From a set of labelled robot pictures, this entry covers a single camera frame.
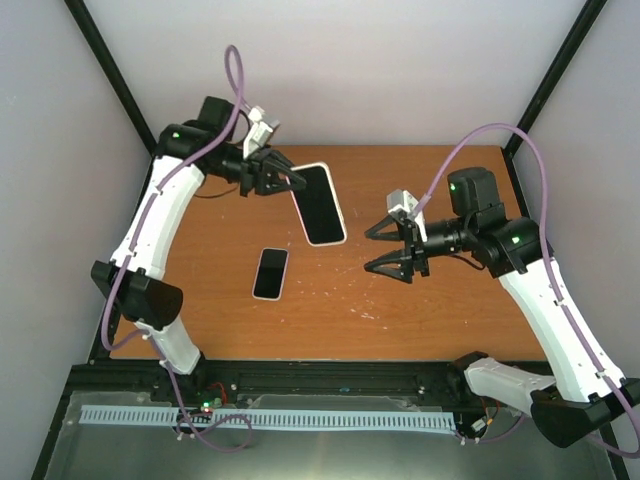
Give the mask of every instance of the smartphone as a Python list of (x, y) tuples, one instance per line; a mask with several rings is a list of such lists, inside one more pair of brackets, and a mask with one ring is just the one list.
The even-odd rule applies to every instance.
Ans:
[(289, 252), (281, 248), (265, 248), (260, 254), (253, 297), (260, 300), (280, 300)]
[(310, 163), (291, 170), (307, 181), (303, 190), (291, 195), (309, 244), (320, 247), (344, 243), (347, 229), (327, 164)]

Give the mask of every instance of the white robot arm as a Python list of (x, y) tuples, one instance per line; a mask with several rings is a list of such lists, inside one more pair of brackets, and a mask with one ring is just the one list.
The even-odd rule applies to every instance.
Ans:
[(251, 126), (243, 147), (222, 143), (197, 162), (178, 169), (185, 158), (217, 136), (232, 108), (225, 100), (207, 97), (197, 120), (163, 131), (151, 177), (124, 240), (109, 263), (96, 261), (91, 271), (108, 298), (118, 271), (126, 265), (115, 306), (125, 319), (153, 337), (162, 356), (181, 375), (193, 372), (201, 353), (180, 317), (182, 291), (162, 280), (173, 238), (196, 190), (208, 174), (239, 183), (243, 196), (251, 190), (271, 195), (306, 186), (304, 178), (290, 170), (291, 162), (265, 147), (278, 122), (259, 107), (249, 113)]
[[(411, 194), (397, 190), (387, 197), (388, 216), (365, 236), (403, 241), (405, 247), (368, 262), (365, 270), (412, 283), (416, 271), (429, 275), (428, 258), (471, 252), (520, 307), (553, 372), (553, 376), (529, 373), (474, 352), (453, 362), (463, 388), (531, 416), (543, 435), (560, 447), (571, 445), (623, 412), (605, 376), (633, 405), (638, 404), (640, 382), (625, 378), (603, 351), (552, 257), (551, 268), (563, 297), (561, 304), (557, 301), (542, 258), (538, 225), (529, 218), (506, 219), (495, 177), (484, 168), (453, 172), (448, 181), (457, 218), (425, 224), (422, 213), (415, 219), (410, 216), (418, 203)], [(394, 223), (397, 233), (380, 232)], [(572, 314), (583, 339), (563, 307)], [(602, 370), (596, 368), (583, 343), (593, 350)]]

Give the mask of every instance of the black frame pole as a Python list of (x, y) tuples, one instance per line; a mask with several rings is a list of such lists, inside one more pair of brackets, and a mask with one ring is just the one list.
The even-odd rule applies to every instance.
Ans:
[[(553, 62), (551, 62), (547, 73), (542, 78), (536, 93), (534, 93), (527, 109), (518, 122), (518, 128), (529, 133), (538, 115), (540, 115), (547, 100), (551, 97), (553, 90), (556, 88), (569, 63), (571, 63), (573, 56), (580, 48), (582, 41), (587, 36), (587, 33), (589, 33), (591, 26), (598, 18), (598, 15), (606, 3), (607, 0), (587, 0), (585, 2), (571, 30), (569, 30), (567, 37), (564, 39), (564, 42), (562, 42)], [(504, 147), (505, 158), (513, 160), (520, 145), (522, 145), (522, 139), (515, 134), (511, 135), (507, 145)]]
[(69, 12), (76, 21), (76, 24), (78, 25), (78, 28), (80, 28), (80, 31), (89, 44), (89, 47), (91, 47), (93, 55), (96, 57), (96, 60), (98, 60), (98, 63), (100, 63), (104, 74), (107, 76), (109, 83), (116, 92), (120, 103), (127, 112), (133, 127), (138, 132), (138, 136), (142, 140), (142, 143), (144, 143), (147, 151), (152, 153), (156, 148), (156, 139), (153, 136), (153, 133), (151, 133), (149, 125), (147, 125), (147, 121), (142, 115), (140, 108), (138, 108), (138, 104), (133, 98), (129, 87), (127, 86), (127, 82), (125, 82), (124, 77), (120, 73), (118, 65), (111, 56), (111, 52), (109, 51), (107, 44), (104, 42), (98, 27), (93, 21), (87, 6), (83, 0), (65, 0), (64, 3), (67, 5)]

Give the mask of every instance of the wooden table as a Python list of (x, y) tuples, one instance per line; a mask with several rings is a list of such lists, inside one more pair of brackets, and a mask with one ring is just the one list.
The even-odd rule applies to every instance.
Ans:
[[(281, 147), (297, 165), (331, 168), (348, 239), (307, 244), (289, 194), (194, 199), (176, 234), (165, 281), (184, 291), (182, 318), (207, 358), (442, 360), (482, 350), (503, 360), (542, 359), (520, 310), (489, 273), (463, 262), (430, 260), (431, 276), (407, 285), (362, 265), (400, 244), (366, 240), (386, 215), (396, 188), (420, 197), (451, 147)], [(484, 166), (498, 180), (510, 217), (515, 197), (498, 147), (467, 147), (452, 169)], [(201, 194), (227, 189), (209, 178)], [(453, 216), (446, 181), (428, 205), (427, 221)], [(282, 298), (252, 298), (264, 247), (290, 251)], [(122, 321), (118, 338), (130, 331)], [(152, 357), (135, 339), (117, 357)]]

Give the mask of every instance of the wire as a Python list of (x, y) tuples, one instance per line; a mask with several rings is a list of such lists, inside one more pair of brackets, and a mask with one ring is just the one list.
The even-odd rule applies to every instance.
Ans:
[[(182, 420), (187, 423), (187, 425), (191, 429), (191, 432), (193, 433), (193, 435), (198, 440), (200, 440), (203, 444), (205, 444), (207, 447), (211, 448), (212, 450), (215, 450), (216, 452), (220, 452), (220, 453), (236, 453), (236, 452), (239, 452), (240, 450), (242, 450), (243, 448), (245, 448), (247, 445), (249, 445), (251, 443), (252, 438), (253, 438), (253, 427), (251, 426), (251, 420), (249, 420), (249, 417), (247, 417), (246, 415), (242, 415), (240, 413), (232, 413), (232, 414), (226, 415), (226, 416), (222, 417), (221, 419), (217, 420), (216, 422), (212, 423), (208, 427), (206, 427), (204, 430), (202, 430), (202, 431), (198, 430), (198, 428), (191, 421), (191, 417), (189, 417), (189, 412), (187, 411), (187, 409), (186, 409), (186, 407), (184, 405), (184, 401), (182, 400), (182, 395), (180, 393), (180, 388), (178, 387), (178, 380), (176, 378), (176, 374), (173, 372), (173, 370), (171, 368), (171, 364), (167, 361), (165, 356), (162, 354), (162, 351), (160, 350), (160, 347), (158, 347), (158, 344), (156, 343), (154, 338), (150, 336), (149, 337), (149, 341), (151, 342), (151, 345), (153, 346), (153, 348), (156, 351), (156, 353), (158, 354), (158, 357), (160, 357), (160, 359), (161, 359), (160, 360), (160, 364), (164, 366), (165, 370), (169, 374), (169, 380), (171, 381), (171, 386), (173, 386), (173, 391), (174, 391), (174, 393), (176, 395), (176, 401), (178, 402), (178, 408), (180, 409), (180, 412), (182, 413)], [(239, 445), (237, 447), (233, 447), (233, 448), (224, 448), (224, 447), (220, 447), (218, 445), (215, 445), (215, 444), (209, 442), (206, 438), (204, 438), (204, 435), (206, 433), (214, 430), (216, 427), (219, 427), (223, 423), (226, 423), (226, 422), (228, 422), (230, 420), (242, 420), (244, 423), (247, 424), (247, 429), (248, 429), (247, 438), (245, 439), (245, 441), (241, 445)]]
[(238, 185), (236, 185), (233, 188), (230, 188), (229, 190), (225, 190), (222, 193), (214, 193), (212, 195), (194, 195), (194, 197), (196, 198), (204, 198), (204, 199), (210, 199), (210, 198), (222, 198), (225, 195), (229, 195), (230, 193), (235, 192), (238, 189)]
[(221, 392), (220, 400), (222, 400), (222, 404), (226, 405), (226, 403), (227, 403), (227, 392), (225, 391), (224, 385), (222, 385), (222, 383), (220, 383), (220, 382), (213, 383), (213, 384), (209, 385), (207, 390), (211, 390), (211, 389), (216, 388), (216, 387), (218, 387), (220, 389), (220, 392)]
[[(229, 121), (227, 122), (225, 127), (222, 129), (220, 134), (216, 138), (214, 138), (208, 145), (204, 146), (203, 148), (201, 148), (197, 152), (195, 152), (192, 155), (190, 155), (189, 157), (187, 157), (179, 165), (177, 165), (175, 168), (173, 168), (158, 183), (157, 192), (156, 193), (152, 193), (151, 195), (149, 195), (149, 198), (147, 199), (147, 202), (142, 207), (142, 211), (140, 213), (140, 218), (138, 220), (138, 224), (136, 225), (136, 228), (135, 228), (135, 230), (133, 232), (133, 235), (131, 236), (131, 242), (129, 243), (129, 251), (131, 251), (131, 252), (135, 251), (135, 248), (136, 248), (136, 246), (138, 244), (138, 239), (140, 238), (140, 234), (142, 233), (142, 228), (144, 227), (145, 221), (146, 221), (147, 217), (149, 216), (149, 212), (151, 211), (151, 207), (153, 206), (156, 198), (159, 195), (158, 192), (161, 192), (162, 189), (169, 182), (169, 180), (171, 180), (180, 170), (182, 170), (185, 167), (188, 167), (189, 165), (191, 165), (192, 163), (194, 163), (195, 161), (200, 159), (202, 156), (206, 155), (211, 150), (213, 150), (218, 145), (220, 145), (226, 139), (226, 137), (229, 135), (229, 132), (231, 131), (231, 129), (233, 128), (233, 126), (237, 122), (238, 114), (240, 112), (240, 106), (242, 105), (242, 103), (244, 101), (243, 100), (243, 95), (244, 95), (244, 68), (242, 66), (242, 58), (240, 57), (240, 52), (238, 52), (238, 49), (234, 45), (229, 45), (225, 49), (225, 52), (224, 52), (224, 62), (225, 62), (225, 70), (227, 71), (227, 77), (229, 77), (229, 75), (230, 75), (230, 58), (231, 58), (232, 54), (233, 54), (233, 56), (235, 57), (235, 60), (236, 60), (236, 67), (237, 67), (237, 71), (238, 71), (238, 84), (236, 86), (236, 84), (234, 82), (233, 85), (232, 85), (232, 88), (233, 88), (234, 92), (236, 92), (236, 102), (235, 102), (235, 104), (233, 106), (233, 110), (231, 111), (231, 116), (229, 117)], [(111, 345), (110, 342), (109, 342), (109, 336), (108, 336), (109, 316), (110, 316), (111, 310), (112, 310), (112, 308), (113, 308), (113, 306), (115, 304), (115, 300), (116, 300), (116, 296), (117, 296), (118, 290), (120, 289), (120, 286), (122, 285), (122, 280), (124, 279), (124, 275), (125, 275), (125, 273), (127, 271), (127, 267), (129, 266), (129, 263), (131, 262), (131, 258), (132, 258), (131, 255), (127, 255), (125, 257), (124, 261), (122, 262), (122, 265), (120, 266), (120, 270), (116, 274), (116, 277), (115, 277), (115, 279), (113, 281), (113, 284), (111, 286), (111, 291), (109, 292), (109, 295), (107, 296), (107, 301), (105, 303), (105, 307), (104, 307), (104, 310), (102, 312), (102, 323), (101, 323), (101, 328), (100, 328), (100, 337), (101, 337), (102, 345), (104, 346), (105, 349), (107, 349), (110, 352), (115, 350), (115, 349), (117, 349), (117, 348), (121, 348), (126, 343), (128, 343), (131, 339), (135, 338), (137, 335), (140, 335), (139, 333), (136, 333), (135, 335), (134, 334), (130, 334), (124, 340), (122, 340), (120, 343), (118, 343), (117, 345)]]
[[(193, 419), (197, 418), (197, 417), (206, 417), (209, 415), (213, 415), (213, 410), (210, 412), (197, 412), (197, 413), (193, 413), (189, 418), (191, 419), (191, 423), (193, 423)], [(178, 416), (178, 418), (176, 419), (176, 426), (171, 427), (171, 430), (173, 430), (175, 433), (177, 433), (178, 435), (180, 435), (180, 428), (182, 428), (180, 425), (182, 423), (185, 422), (184, 416), (182, 415), (182, 413), (180, 413), (180, 415)], [(196, 428), (200, 427), (200, 428), (204, 428), (206, 427), (206, 425), (195, 425), (194, 426)]]
[(466, 443), (466, 441), (473, 441), (474, 443), (479, 443), (479, 444), (481, 443), (483, 445), (486, 445), (488, 443), (499, 442), (500, 440), (504, 440), (505, 438), (510, 437), (516, 432), (516, 430), (518, 430), (518, 428), (520, 428), (520, 426), (525, 422), (526, 419), (527, 419), (526, 415), (520, 415), (518, 420), (513, 425), (511, 425), (511, 427), (509, 427), (508, 430), (504, 431), (500, 435), (496, 435), (495, 437), (491, 437), (491, 438), (484, 438), (483, 436), (482, 438), (479, 438), (477, 440), (469, 440), (468, 438), (460, 435), (458, 432), (455, 432), (454, 435), (461, 442)]
[(482, 409), (484, 410), (484, 418), (486, 419), (485, 425), (487, 426), (487, 430), (485, 430), (484, 432), (484, 435), (486, 435), (487, 431), (489, 430), (489, 425), (493, 423), (493, 418), (491, 418), (491, 416), (489, 415), (489, 409), (487, 408), (487, 404), (484, 401), (484, 397), (480, 397), (480, 401), (482, 402)]
[(247, 133), (245, 133), (240, 140), (233, 143), (233, 145), (242, 145), (244, 143), (244, 139), (247, 138), (247, 135), (249, 135), (249, 130), (251, 130), (251, 120), (249, 120), (247, 112), (245, 112), (244, 110), (240, 110), (240, 116), (247, 121)]
[(598, 438), (593, 434), (589, 436), (589, 439), (593, 443), (604, 448), (605, 450), (611, 453), (614, 453), (616, 455), (619, 455), (621, 457), (640, 458), (640, 416), (638, 416), (638, 414), (633, 410), (633, 407), (631, 406), (629, 401), (626, 399), (626, 397), (622, 393), (622, 390), (620, 390), (620, 388), (618, 388), (618, 386), (614, 383), (614, 381), (606, 374), (604, 366), (600, 362), (598, 355), (591, 348), (591, 345), (589, 344), (586, 337), (584, 336), (584, 332), (578, 325), (576, 319), (573, 317), (571, 310), (569, 310), (569, 307), (564, 305), (564, 302), (563, 302), (564, 296), (562, 295), (562, 291), (560, 290), (560, 285), (553, 271), (553, 266), (551, 263), (551, 254), (549, 253), (549, 245), (547, 243), (547, 211), (548, 211), (548, 205), (549, 205), (549, 185), (547, 182), (547, 173), (546, 173), (544, 162), (542, 160), (542, 155), (540, 154), (540, 151), (536, 147), (531, 137), (529, 137), (529, 135), (527, 135), (526, 132), (519, 129), (518, 127), (514, 127), (513, 125), (509, 125), (507, 123), (490, 123), (488, 125), (484, 125), (482, 127), (476, 128), (471, 133), (469, 133), (466, 137), (464, 137), (460, 141), (460, 143), (458, 143), (458, 145), (456, 145), (453, 148), (453, 150), (451, 150), (451, 153), (449, 153), (445, 161), (442, 163), (442, 166), (438, 170), (438, 173), (433, 178), (433, 181), (431, 182), (431, 185), (429, 186), (427, 192), (422, 196), (418, 204), (411, 211), (411, 213), (409, 214), (409, 217), (415, 219), (418, 213), (420, 213), (424, 209), (424, 207), (427, 205), (427, 203), (429, 203), (433, 195), (433, 192), (435, 191), (436, 186), (438, 185), (438, 182), (444, 175), (445, 170), (449, 167), (449, 164), (453, 161), (453, 159), (460, 152), (460, 150), (462, 150), (462, 147), (464, 147), (467, 143), (469, 143), (469, 141), (471, 141), (473, 138), (477, 137), (482, 133), (488, 132), (490, 130), (508, 130), (511, 133), (518, 135), (520, 138), (522, 138), (522, 140), (524, 140), (524, 142), (527, 145), (529, 145), (529, 148), (531, 148), (531, 151), (533, 152), (533, 156), (535, 157), (536, 162), (538, 163), (538, 169), (540, 171), (540, 181), (542, 186), (542, 202), (540, 206), (539, 235), (540, 235), (540, 246), (542, 249), (542, 260), (544, 263), (545, 270), (547, 272), (547, 276), (549, 278), (549, 283), (551, 284), (551, 288), (556, 296), (558, 305), (560, 305), (560, 308), (562, 309), (565, 317), (567, 318), (567, 321), (569, 322), (571, 329), (576, 334), (576, 337), (578, 338), (580, 344), (582, 345), (585, 352), (589, 356), (589, 359), (591, 360), (593, 365), (596, 367), (598, 372), (600, 372), (601, 378), (604, 380), (607, 387), (613, 392), (614, 396), (618, 399), (618, 401), (620, 402), (620, 405), (622, 405), (622, 408), (629, 416), (629, 420), (631, 421), (633, 429), (636, 433), (636, 437), (638, 439), (638, 449), (635, 452), (625, 452), (618, 448), (612, 447), (611, 445), (607, 444), (606, 442), (604, 442), (603, 440), (601, 440), (600, 438)]
[(251, 105), (249, 105), (247, 103), (247, 101), (244, 99), (244, 85), (242, 84), (242, 82), (240, 81), (240, 72), (238, 72), (238, 84), (236, 85), (236, 81), (233, 78), (233, 72), (231, 71), (231, 65), (229, 64), (229, 62), (227, 61), (227, 57), (226, 57), (226, 52), (225, 52), (225, 62), (224, 62), (224, 71), (227, 74), (227, 80), (229, 81), (229, 86), (231, 87), (231, 90), (233, 90), (233, 93), (236, 94), (237, 98), (241, 99), (241, 105), (246, 109), (246, 110), (251, 110)]
[(495, 419), (498, 416), (498, 413), (500, 413), (500, 402), (496, 400), (496, 413), (493, 414), (493, 419)]
[[(224, 62), (225, 62), (225, 70), (227, 71), (227, 77), (230, 79), (230, 82), (232, 82), (233, 76), (231, 75), (231, 70), (230, 70), (230, 58), (231, 58), (232, 54), (233, 54), (233, 56), (235, 58), (235, 61), (236, 61), (236, 68), (237, 68), (237, 72), (238, 72), (238, 83), (237, 83), (237, 86), (236, 86), (235, 82), (232, 83), (232, 88), (234, 89), (234, 92), (236, 93), (236, 102), (235, 102), (235, 104), (233, 106), (233, 110), (231, 111), (231, 116), (229, 117), (229, 120), (228, 120), (227, 124), (222, 129), (222, 131), (218, 134), (218, 136), (216, 138), (214, 138), (208, 145), (204, 146), (203, 148), (201, 148), (200, 150), (198, 150), (197, 152), (193, 153), (192, 155), (187, 157), (185, 160), (183, 160), (179, 165), (174, 167), (157, 184), (157, 186), (156, 186), (156, 190), (157, 191), (155, 193), (152, 193), (152, 194), (149, 195), (149, 198), (147, 199), (147, 202), (142, 207), (142, 210), (141, 210), (141, 213), (140, 213), (140, 217), (139, 217), (139, 220), (138, 220), (138, 224), (136, 225), (136, 228), (135, 228), (135, 230), (133, 232), (133, 235), (131, 236), (131, 241), (129, 243), (129, 251), (135, 252), (135, 248), (136, 248), (136, 246), (138, 244), (138, 239), (140, 238), (140, 234), (142, 233), (142, 228), (144, 227), (145, 221), (147, 220), (147, 218), (149, 216), (149, 212), (151, 211), (151, 207), (153, 206), (156, 198), (158, 197), (158, 195), (161, 194), (162, 189), (167, 185), (167, 183), (176, 174), (178, 174), (178, 172), (180, 172), (183, 168), (186, 168), (189, 165), (191, 165), (192, 163), (196, 162), (202, 156), (206, 155), (211, 150), (213, 150), (218, 145), (220, 145), (223, 141), (225, 141), (225, 139), (227, 138), (227, 136), (231, 132), (231, 129), (236, 124), (236, 122), (238, 120), (238, 115), (239, 115), (239, 112), (240, 112), (240, 107), (242, 106), (243, 103), (246, 104), (246, 102), (244, 102), (244, 69), (243, 69), (243, 66), (242, 66), (242, 58), (240, 57), (240, 52), (238, 52), (238, 49), (234, 45), (229, 45), (226, 48), (225, 53), (224, 53)], [(124, 279), (124, 275), (127, 272), (127, 268), (129, 266), (129, 263), (131, 262), (131, 259), (132, 259), (133, 255), (134, 254), (132, 253), (131, 255), (127, 255), (124, 258), (124, 260), (122, 262), (122, 265), (120, 266), (120, 270), (118, 270), (118, 273), (116, 274), (116, 277), (115, 277), (115, 279), (113, 281), (113, 284), (111, 286), (111, 291), (109, 292), (109, 295), (107, 296), (107, 301), (105, 303), (104, 311), (103, 311), (103, 314), (102, 314), (102, 323), (101, 323), (101, 326), (100, 326), (100, 336), (101, 336), (102, 345), (108, 351), (113, 351), (113, 350), (115, 350), (117, 348), (120, 348), (123, 345), (125, 345), (127, 342), (129, 342), (131, 339), (133, 339), (134, 337), (144, 333), (142, 330), (138, 330), (138, 332), (134, 332), (132, 334), (129, 334), (125, 339), (123, 339), (121, 342), (119, 342), (116, 345), (111, 345), (110, 342), (109, 342), (109, 336), (108, 336), (109, 316), (110, 316), (111, 311), (112, 311), (112, 309), (113, 309), (113, 307), (115, 305), (115, 300), (116, 300), (116, 296), (117, 296), (118, 290), (120, 289), (120, 286), (122, 285), (122, 281)], [(193, 422), (191, 422), (191, 420), (189, 418), (189, 415), (187, 413), (187, 410), (186, 410), (186, 408), (184, 406), (184, 402), (182, 401), (182, 395), (180, 394), (180, 388), (178, 386), (178, 382), (177, 382), (176, 376), (175, 376), (175, 374), (173, 372), (173, 369), (172, 369), (172, 366), (171, 366), (170, 362), (164, 357), (162, 351), (160, 350), (158, 345), (155, 343), (155, 340), (153, 339), (153, 337), (148, 336), (147, 338), (149, 338), (151, 340), (151, 344), (153, 345), (154, 349), (156, 350), (156, 353), (158, 354), (158, 357), (160, 358), (161, 364), (165, 367), (165, 369), (167, 370), (167, 373), (169, 374), (169, 379), (171, 380), (171, 385), (173, 386), (173, 390), (174, 390), (178, 405), (180, 407), (180, 411), (182, 412), (182, 415), (183, 415), (185, 421), (189, 425), (189, 428), (191, 428), (191, 431), (193, 432), (194, 436), (197, 437), (198, 440), (200, 440), (202, 443), (204, 443), (209, 448), (211, 448), (213, 450), (216, 450), (218, 452), (223, 452), (223, 453), (237, 452), (237, 451), (242, 450), (245, 446), (247, 446), (249, 444), (249, 442), (251, 441), (251, 438), (252, 438), (252, 427), (251, 427), (251, 421), (249, 420), (249, 418), (246, 415), (240, 415), (240, 414), (228, 415), (228, 416), (223, 417), (222, 419), (218, 420), (214, 424), (210, 425), (208, 428), (206, 428), (202, 432), (200, 432), (200, 431), (198, 431), (196, 429), (196, 427), (193, 425)], [(233, 419), (242, 420), (243, 422), (245, 422), (247, 424), (247, 426), (249, 428), (249, 435), (247, 437), (247, 440), (242, 445), (240, 445), (239, 447), (231, 448), (231, 449), (218, 447), (217, 445), (214, 445), (214, 444), (210, 443), (209, 441), (207, 441), (203, 437), (204, 433), (209, 432), (209, 431), (213, 430), (215, 427), (219, 426), (220, 424), (222, 424), (224, 422), (227, 422), (229, 420), (233, 420)]]
[(457, 255), (455, 253), (452, 253), (451, 255), (447, 255), (449, 258), (455, 258), (456, 260), (461, 260), (464, 263), (466, 263), (467, 265), (469, 265), (471, 268), (474, 268), (475, 270), (478, 271), (482, 271), (485, 269), (485, 266), (482, 264), (477, 264), (477, 263), (473, 263), (471, 260), (469, 260), (467, 257), (463, 257), (462, 255)]

